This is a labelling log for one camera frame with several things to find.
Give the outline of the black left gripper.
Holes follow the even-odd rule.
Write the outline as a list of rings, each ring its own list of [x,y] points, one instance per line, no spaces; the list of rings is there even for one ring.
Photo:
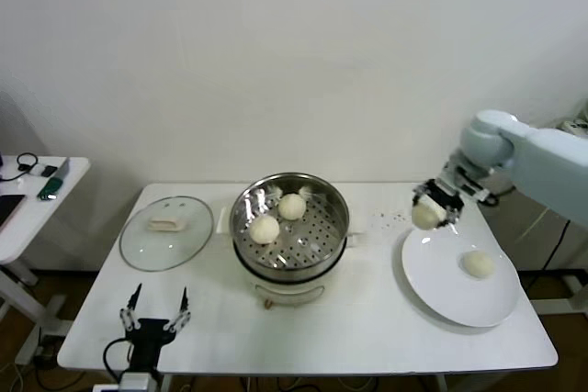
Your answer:
[[[155,374],[163,347],[175,340],[190,321],[189,299],[187,288],[184,287],[177,315],[166,319],[138,319],[135,313],[141,284],[130,296],[125,308],[119,311],[122,326],[128,331],[128,341],[133,349],[130,357],[129,370],[136,373]]]

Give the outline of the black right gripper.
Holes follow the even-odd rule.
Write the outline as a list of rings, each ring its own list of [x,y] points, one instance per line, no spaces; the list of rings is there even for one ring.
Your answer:
[[[439,212],[438,228],[458,222],[464,207],[459,193],[447,190],[434,179],[430,179],[414,188],[413,203],[418,204],[423,198],[428,197],[434,201],[435,209]]]

